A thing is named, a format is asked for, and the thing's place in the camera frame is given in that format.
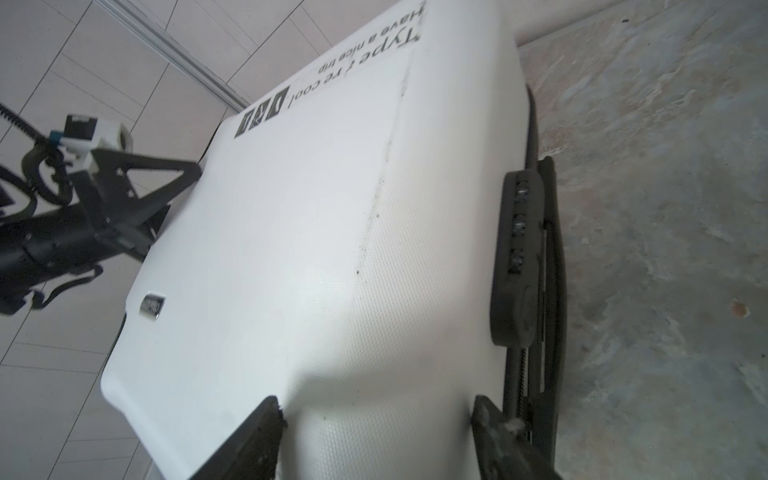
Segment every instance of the grout line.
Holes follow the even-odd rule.
[[[299,8],[299,7],[301,6],[301,4],[302,4],[302,3],[304,3],[304,0],[302,0],[301,2],[299,2],[299,4],[296,6],[296,8]],[[275,28],[274,30],[272,30],[272,33],[270,33],[270,36],[269,36],[269,37],[267,37],[267,38],[265,38],[265,39],[264,39],[264,41],[262,41],[262,42],[261,42],[261,45],[259,45],[259,46],[256,48],[256,50],[255,50],[255,51],[254,51],[252,54],[250,54],[250,57],[248,57],[248,59],[246,59],[246,61],[244,61],[244,62],[243,62],[243,64],[240,66],[240,68],[238,68],[238,69],[237,69],[237,70],[236,70],[236,71],[235,71],[235,72],[232,74],[232,76],[230,77],[230,79],[229,79],[229,80],[227,80],[227,81],[226,81],[226,83],[230,83],[230,81],[231,81],[233,78],[235,78],[235,75],[237,75],[237,72],[238,72],[238,71],[240,71],[240,70],[242,70],[242,69],[243,69],[243,66],[245,66],[245,64],[246,64],[246,63],[248,63],[248,61],[249,61],[249,60],[250,60],[250,59],[251,59],[251,58],[252,58],[252,57],[253,57],[253,56],[256,54],[256,52],[257,52],[257,51],[259,51],[259,48],[261,48],[261,47],[262,47],[262,46],[263,46],[265,43],[267,43],[267,42],[270,40],[270,38],[272,37],[272,35],[274,35],[274,33],[277,31],[277,29],[278,29],[278,28],[280,28],[280,27],[282,27],[282,26],[283,26],[283,23],[285,23],[285,22],[286,22],[286,20],[287,20],[287,19],[288,19],[288,18],[289,18],[291,15],[293,15],[293,13],[296,11],[296,8],[294,8],[293,10],[291,10],[291,11],[290,11],[290,13],[288,14],[288,16],[287,16],[287,17],[285,17],[285,18],[283,19],[283,21],[280,23],[280,25],[278,25],[278,26],[277,26],[277,28]]]
[[[69,22],[69,23],[71,23],[71,24],[73,24],[73,25],[76,25],[76,23],[75,23],[75,22],[73,22],[72,20],[70,20],[70,19],[67,17],[67,15],[64,15],[64,14],[63,14],[63,13],[61,13],[59,10],[57,10],[57,9],[56,9],[56,7],[54,7],[53,5],[51,5],[50,3],[48,3],[48,2],[47,2],[47,1],[45,1],[45,0],[42,0],[42,2],[43,2],[43,3],[45,3],[47,6],[51,7],[51,9],[52,9],[54,12],[56,12],[56,13],[58,13],[59,15],[61,15],[62,17],[64,17],[64,18],[67,20],[67,22]]]
[[[51,370],[53,372],[87,373],[88,375],[96,375],[96,376],[98,376],[98,372],[83,372],[82,370],[46,369],[46,368],[41,367],[41,366],[9,365],[8,363],[3,363],[0,366],[12,366],[15,369]]]
[[[68,462],[60,462],[60,461],[58,461],[58,460],[57,460],[57,461],[56,461],[56,464],[62,464],[62,463],[79,463],[79,462],[100,462],[100,461],[102,461],[102,460],[119,460],[119,459],[121,459],[121,458],[133,458],[133,457],[91,458],[90,460],[70,460],[70,461],[68,461]]]
[[[67,443],[72,442],[109,442],[111,440],[138,440],[138,437],[120,437],[119,439],[85,439],[85,440],[68,440]]]
[[[0,359],[0,365],[2,365],[3,361],[5,360],[5,356],[8,355],[8,352],[11,350],[11,347],[13,346],[13,342],[16,341],[16,337],[18,336],[18,333],[22,331],[22,328],[24,328],[24,322],[27,321],[27,318],[29,318],[30,313],[32,313],[31,307],[27,312],[27,314],[24,316],[24,319],[22,320],[22,324],[18,326],[18,330],[16,330],[16,334],[13,336],[13,340],[11,340],[11,342],[8,344],[8,349],[5,351],[5,353],[2,354],[2,358]]]
[[[131,455],[131,461],[128,463],[128,466],[125,467],[125,473],[123,474],[123,480],[125,480],[125,476],[128,475],[128,469],[131,467],[131,463],[134,462],[134,457],[136,456],[136,452],[139,450],[139,445],[141,445],[141,440],[136,444],[136,448],[134,449],[134,454]]]
[[[298,30],[298,31],[299,31],[299,33],[301,34],[301,36],[302,36],[302,37],[304,37],[304,40],[306,40],[306,43],[310,44],[310,47],[312,47],[312,49],[315,51],[315,53],[317,53],[318,55],[320,55],[320,52],[319,52],[319,51],[317,51],[317,48],[315,48],[315,45],[312,45],[312,42],[311,42],[311,41],[310,41],[310,40],[309,40],[309,39],[306,37],[306,35],[304,35],[304,32],[303,32],[303,31],[301,31],[301,28],[299,28],[299,26],[298,26],[298,25],[296,25],[296,23],[295,23],[295,22],[294,22],[294,21],[293,21],[293,20],[292,20],[290,17],[289,17],[288,19],[290,20],[290,22],[291,22],[291,23],[293,23],[293,26],[294,26],[294,27],[296,27],[296,30]]]
[[[232,16],[231,16],[230,14],[228,14],[228,13],[227,13],[227,11],[226,11],[226,10],[224,10],[224,7],[222,7],[221,5],[219,5],[219,2],[217,2],[216,0],[211,0],[211,1],[212,1],[213,3],[215,3],[215,4],[216,4],[216,6],[217,6],[218,8],[221,8],[221,11],[222,11],[222,12],[224,12],[224,14],[225,14],[225,15],[226,15],[226,16],[227,16],[227,17],[228,17],[228,18],[229,18],[229,19],[232,21],[232,23],[234,23],[234,24],[235,24],[235,26],[237,27],[237,29],[238,29],[238,30],[240,30],[241,32],[243,32],[243,35],[247,36],[247,37],[248,37],[248,40],[251,40],[251,41],[253,42],[253,46],[255,46],[255,47],[258,49],[258,48],[259,48],[259,47],[258,47],[258,45],[256,45],[256,42],[255,42],[255,41],[254,41],[254,40],[253,40],[253,39],[250,37],[250,35],[248,35],[248,32],[247,32],[247,31],[245,31],[245,30],[243,30],[243,28],[242,28],[242,27],[240,27],[240,24],[239,24],[239,23],[237,23],[237,22],[235,21],[235,19],[234,19],[234,18],[232,18]]]
[[[87,6],[87,7],[85,7],[85,11],[83,12],[83,15],[80,15],[80,18],[78,19],[78,23],[74,25],[76,28],[77,28],[78,24],[80,23],[80,21],[81,21],[81,20],[83,19],[83,17],[85,16],[85,12],[87,12],[87,11],[88,11],[88,9],[89,9],[89,8],[91,7],[91,5],[93,5],[93,4],[94,4],[93,2],[90,2],[90,3],[88,3],[88,6]]]
[[[111,83],[109,83],[108,81],[104,80],[102,77],[99,77],[99,76],[98,76],[98,75],[96,75],[94,72],[92,72],[92,71],[88,70],[86,67],[84,67],[84,66],[80,65],[79,63],[77,63],[75,60],[72,60],[71,58],[69,58],[69,57],[67,56],[67,54],[65,54],[65,53],[60,53],[59,55],[60,55],[60,56],[62,56],[62,57],[64,57],[64,58],[66,58],[67,60],[71,61],[72,63],[74,63],[74,64],[75,64],[75,65],[77,65],[78,67],[82,68],[83,70],[85,70],[85,71],[86,71],[86,72],[88,72],[89,74],[93,75],[94,77],[98,78],[99,80],[103,81],[105,84],[109,85],[109,87],[110,87],[110,88],[112,88],[113,90],[115,90],[117,93],[119,93],[119,94],[123,95],[123,96],[124,96],[124,97],[126,97],[128,100],[130,100],[130,101],[134,102],[136,105],[138,105],[138,106],[140,106],[140,107],[141,107],[141,106],[143,106],[143,104],[142,104],[141,102],[139,102],[139,101],[137,101],[137,100],[135,100],[135,99],[133,99],[133,98],[131,98],[131,97],[127,96],[127,95],[126,95],[126,94],[125,94],[125,93],[124,93],[122,90],[120,90],[119,88],[115,87],[113,84],[111,84]]]
[[[312,23],[315,23],[315,19],[314,19],[314,18],[312,18],[312,15],[310,15],[310,13],[309,13],[309,12],[306,10],[306,8],[302,7],[301,9],[302,9],[302,10],[304,10],[304,13],[306,13],[306,16],[310,17],[310,20],[312,20]],[[331,48],[333,48],[333,44],[332,44],[332,43],[331,43],[331,41],[328,39],[328,37],[326,37],[326,34],[324,34],[322,30],[320,30],[320,27],[318,27],[318,26],[317,26],[317,23],[315,23],[315,26],[317,27],[317,31],[319,31],[319,32],[320,32],[320,34],[323,36],[323,38],[325,38],[325,39],[326,39],[326,41],[328,42],[328,45],[330,45],[330,46],[331,46]]]
[[[103,352],[94,352],[93,350],[68,349],[63,346],[40,345],[39,343],[29,343],[29,342],[16,342],[16,343],[20,345],[43,346],[47,349],[71,350],[72,352],[96,353],[97,355],[107,355],[106,353],[103,353]]]
[[[0,137],[0,143],[2,143],[3,140],[5,140],[5,135],[7,135],[12,128],[15,128],[15,127],[11,123],[8,123],[8,128],[5,130],[5,133],[2,135],[2,137]]]
[[[91,2],[90,4],[88,4],[88,7],[85,9],[85,11],[86,11],[86,12],[88,11],[88,9],[89,9],[89,8],[91,8],[91,5],[93,5],[93,2]],[[50,72],[50,71],[51,71],[51,66],[53,65],[53,62],[55,62],[55,61],[56,61],[56,57],[58,57],[58,56],[61,54],[61,51],[62,51],[62,50],[64,50],[64,47],[67,45],[67,43],[69,43],[69,39],[70,39],[70,38],[72,38],[72,34],[74,33],[74,31],[75,31],[75,30],[77,30],[77,28],[78,28],[78,25],[80,25],[80,20],[78,20],[78,23],[74,24],[74,27],[72,27],[72,31],[70,31],[70,32],[69,32],[69,35],[67,35],[67,39],[66,39],[66,40],[64,40],[64,43],[63,43],[63,44],[61,44],[61,48],[59,48],[59,49],[58,49],[58,52],[56,53],[56,56],[54,56],[54,57],[53,57],[53,60],[51,61],[51,64],[50,64],[50,65],[48,66],[48,68],[45,70],[45,73],[43,74],[43,76],[42,76],[42,77],[40,77],[40,81],[38,82],[38,84],[37,84],[37,85],[35,85],[35,89],[34,89],[34,90],[32,91],[32,93],[29,95],[29,98],[27,98],[27,101],[26,101],[26,102],[24,102],[24,104],[22,105],[22,107],[18,109],[18,115],[19,115],[19,116],[21,116],[21,115],[22,115],[22,112],[23,112],[23,111],[24,111],[24,109],[26,108],[26,106],[27,106],[27,104],[29,103],[29,101],[31,100],[31,98],[35,96],[35,92],[38,90],[38,88],[40,87],[40,84],[43,82],[43,78],[45,78],[45,75],[46,75],[48,72]],[[9,132],[9,131],[11,131],[11,128],[9,128],[9,129],[8,129],[8,131],[6,131],[6,132],[5,132],[5,135],[3,135],[3,136],[2,136],[2,138],[0,138],[0,142],[2,142],[2,141],[5,139],[6,135],[8,135],[8,132]]]
[[[144,114],[144,110],[147,109],[147,105],[149,105],[149,102],[152,101],[152,95],[154,95],[154,91],[157,90],[157,86],[160,84],[160,82],[163,81],[163,77],[165,76],[165,72],[168,71],[168,67],[170,67],[170,63],[166,63],[165,70],[163,70],[163,74],[160,76],[160,79],[157,81],[157,84],[152,89],[152,93],[149,94],[149,98],[147,99],[147,104],[141,109],[141,113],[139,114],[139,118],[136,119],[136,123],[134,123],[134,126],[131,127],[131,129],[129,130],[130,133],[134,133],[134,128],[136,128],[136,125],[139,123],[139,120],[141,120],[141,115]]]
[[[192,0],[192,1],[193,1],[193,2],[195,2],[195,3],[197,4],[197,6],[198,6],[198,7],[202,8],[202,9],[203,9],[203,12],[206,12],[206,13],[207,13],[207,14],[208,14],[208,16],[210,17],[210,19],[211,19],[211,20],[213,20],[213,21],[216,23],[216,25],[219,25],[219,26],[221,27],[221,29],[222,29],[222,30],[224,30],[224,33],[226,33],[227,35],[229,35],[229,36],[230,36],[230,38],[232,38],[232,39],[234,40],[234,42],[235,42],[235,43],[237,43],[237,46],[238,46],[238,47],[242,48],[242,49],[243,49],[243,51],[244,51],[245,53],[248,53],[248,49],[247,49],[247,48],[245,48],[245,47],[244,47],[244,46],[243,46],[243,45],[242,45],[240,42],[238,42],[238,41],[237,41],[237,38],[235,38],[235,37],[234,37],[234,36],[233,36],[233,35],[230,33],[230,31],[229,31],[229,30],[227,30],[227,28],[226,28],[226,27],[224,27],[224,25],[222,25],[221,23],[219,23],[219,21],[218,21],[218,20],[216,20],[216,19],[214,18],[214,16],[213,16],[213,15],[211,15],[211,14],[210,14],[210,12],[209,12],[208,10],[206,10],[206,9],[205,9],[205,7],[203,7],[203,6],[202,6],[202,5],[201,5],[201,4],[200,4],[200,3],[199,3],[197,0]]]
[[[86,91],[85,91],[85,90],[83,90],[82,88],[78,87],[77,85],[73,84],[72,82],[70,82],[70,81],[69,81],[69,80],[67,80],[66,78],[62,77],[61,75],[59,75],[59,74],[58,74],[58,73],[56,73],[55,71],[50,71],[50,72],[49,72],[49,74],[51,74],[51,75],[56,75],[56,76],[57,76],[57,77],[59,77],[61,80],[63,80],[63,81],[66,81],[67,83],[69,83],[69,84],[70,84],[70,85],[72,85],[73,87],[77,88],[79,91],[81,91],[81,92],[83,92],[84,94],[86,94],[88,97],[91,97],[91,98],[93,98],[94,100],[96,100],[96,101],[97,101],[97,102],[99,102],[100,104],[104,105],[106,108],[109,108],[109,109],[110,109],[110,110],[112,110],[114,113],[116,113],[116,114],[120,115],[121,117],[126,117],[128,120],[130,120],[130,121],[132,121],[132,122],[136,123],[136,121],[135,121],[133,118],[129,118],[129,117],[126,115],[126,114],[124,114],[124,113],[122,113],[122,112],[120,112],[120,111],[117,111],[117,110],[115,110],[114,108],[110,107],[108,104],[105,104],[103,101],[101,101],[101,100],[99,100],[98,98],[94,97],[93,95],[89,94],[88,92],[86,92]]]
[[[168,25],[170,25],[170,20],[174,17],[174,12],[176,11],[176,5],[179,5],[179,0],[176,0],[176,2],[174,3],[174,7],[170,10],[170,15],[168,16],[168,21],[165,22],[165,28],[163,28],[163,30],[165,30],[165,31],[168,30]]]
[[[69,429],[69,433],[67,434],[67,439],[64,440],[64,443],[61,445],[61,450],[59,450],[58,455],[56,455],[56,461],[53,462],[53,466],[51,467],[51,472],[48,473],[48,480],[51,480],[51,475],[53,475],[53,469],[56,468],[56,464],[58,463],[58,460],[61,457],[61,453],[64,451],[64,447],[67,445],[67,442],[69,442],[69,436],[72,435],[72,430],[74,430],[74,426],[78,423],[78,420],[80,419],[80,414],[83,412],[83,409],[85,408],[85,404],[88,402],[88,397],[91,396],[91,393],[94,391],[96,380],[98,380],[98,374],[96,375],[94,382],[91,384],[91,389],[88,390],[88,394],[85,396],[85,400],[83,400],[83,404],[80,406],[80,411],[78,412],[78,416],[76,416],[74,418],[74,422],[72,422],[72,428]]]

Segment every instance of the scuff mark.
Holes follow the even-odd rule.
[[[560,98],[558,101],[560,103],[565,103],[566,101],[571,100],[571,98],[576,95],[579,91],[584,90],[584,88],[589,84],[589,82],[592,80],[592,74],[587,75],[586,77],[582,77],[581,80],[577,81],[570,87],[566,88],[562,95],[560,95]]]
[[[728,242],[728,243],[733,242],[733,237],[731,235],[723,232],[720,228],[715,227],[713,225],[706,225],[704,228],[704,231],[707,232],[707,235],[711,235],[712,237],[719,238],[724,242]]]
[[[754,363],[740,363],[738,366],[744,385],[760,405],[768,408],[768,381],[763,369]]]
[[[392,143],[395,141],[395,135],[397,135],[397,128],[400,124],[400,117],[402,116],[402,98],[405,96],[408,90],[409,78],[411,73],[411,65],[413,64],[413,52],[411,52],[408,62],[406,73],[402,79],[402,85],[400,88],[400,99],[397,104],[397,112],[395,113],[395,121],[392,123],[392,133],[389,135],[389,139],[384,147],[384,162],[382,163],[381,171],[379,172],[379,179],[376,181],[376,189],[373,192],[373,200],[371,201],[371,210],[368,214],[368,221],[366,223],[366,231],[362,236],[362,243],[360,244],[360,253],[358,256],[355,271],[357,275],[360,275],[362,266],[366,262],[368,257],[368,243],[371,240],[371,233],[373,232],[373,222],[379,218],[379,202],[381,201],[382,192],[384,190],[384,184],[386,183],[386,166],[389,163],[389,156],[392,153]]]
[[[686,340],[680,331],[680,323],[672,318],[669,313],[652,309],[659,319],[664,319],[666,328],[654,329],[657,338],[650,348],[656,353],[664,353],[670,357],[690,357],[691,354],[686,349]]]
[[[566,151],[567,149],[568,149],[568,147],[566,147],[566,146],[556,147],[556,148],[553,148],[551,150],[545,151],[543,154],[541,154],[541,157],[550,157],[550,156],[553,156],[553,155],[561,154],[562,152]]]
[[[677,66],[677,68],[675,68],[675,71],[661,75],[658,81],[656,82],[656,84],[653,86],[653,88],[651,88],[650,93],[646,95],[645,98],[643,98],[640,105],[640,109],[646,108],[648,105],[651,104],[651,102],[654,101],[656,97],[661,95],[661,92],[664,91],[664,85],[669,80],[671,80],[675,75],[677,75],[677,73],[681,70],[682,67],[683,67],[683,64],[680,63]]]
[[[547,77],[556,69],[556,67],[560,64],[561,61],[565,60],[565,55],[560,55],[560,58],[552,62],[552,65],[549,65],[549,68],[545,70],[545,72],[541,75],[541,78],[538,79],[536,82],[536,85],[533,87],[533,91],[539,91],[541,86],[544,84],[545,80],[547,80]]]
[[[661,266],[655,264],[653,261],[651,261],[651,260],[649,260],[649,259],[647,259],[645,257],[641,257],[641,259],[643,260],[643,263],[645,264],[645,268],[648,270],[648,275],[650,275],[654,279],[662,280],[664,282],[671,282],[672,280],[674,280],[674,276],[672,276],[671,273],[666,271]]]
[[[613,359],[619,350],[621,350],[621,341],[610,333],[605,333],[592,349],[592,353],[587,355],[586,360],[581,364],[581,368],[586,369],[603,365]]]
[[[596,389],[589,392],[586,396],[584,396],[583,399],[581,399],[581,402],[584,404],[589,404],[593,402],[605,402],[608,399],[608,396],[611,394],[611,391],[602,387],[597,387]]]

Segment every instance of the tiled floor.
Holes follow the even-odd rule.
[[[158,15],[170,17],[161,6]],[[61,130],[70,113],[119,120],[138,153],[198,160],[234,113],[90,0],[0,2],[0,65],[0,101],[40,131]],[[30,147],[0,124],[0,163],[20,173]],[[141,194],[167,177],[131,179]],[[27,305],[0,317],[2,478],[141,480],[147,473],[149,455],[98,381],[139,263],[119,256],[103,267],[97,281],[44,310]],[[67,280],[38,287],[50,293]]]

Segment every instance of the black cable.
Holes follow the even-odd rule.
[[[0,116],[11,122],[11,125],[14,127],[24,132],[24,134],[27,137],[30,137],[36,144],[49,142],[49,140],[43,134],[35,130],[35,128],[24,121],[23,118],[19,117],[14,111],[3,104],[0,104]]]
[[[32,189],[51,204],[62,207],[69,205],[72,202],[72,185],[67,178],[63,153],[56,144],[2,103],[0,116],[35,142],[35,146],[22,159],[22,172]],[[58,185],[58,193],[51,190],[40,175],[40,164],[43,162],[54,169],[51,179]]]
[[[43,162],[54,169],[51,179],[58,185],[58,193],[54,193],[40,175]],[[50,204],[66,207],[72,202],[72,185],[67,179],[64,155],[58,148],[50,144],[35,144],[22,159],[22,172],[38,195]]]
[[[533,98],[531,87],[528,90],[528,144],[525,147],[525,168],[536,168],[538,161],[538,124],[536,122],[536,100]]]

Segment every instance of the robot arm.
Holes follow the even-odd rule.
[[[118,122],[69,115],[63,132],[44,137],[0,104],[0,113],[20,128],[35,146],[24,156],[22,180],[6,168],[0,180],[28,198],[26,207],[6,215],[15,201],[0,184],[0,314],[12,315],[25,304],[33,286],[71,273],[84,276],[59,286],[47,300],[34,291],[32,309],[47,306],[59,293],[91,282],[101,274],[99,262],[126,253],[142,261],[168,210],[168,203],[200,178],[192,161],[131,153],[131,134]],[[53,168],[54,192],[40,166]],[[139,198],[128,180],[130,169],[179,170],[175,180]],[[72,203],[73,193],[79,202]],[[57,205],[34,215],[37,197]]]

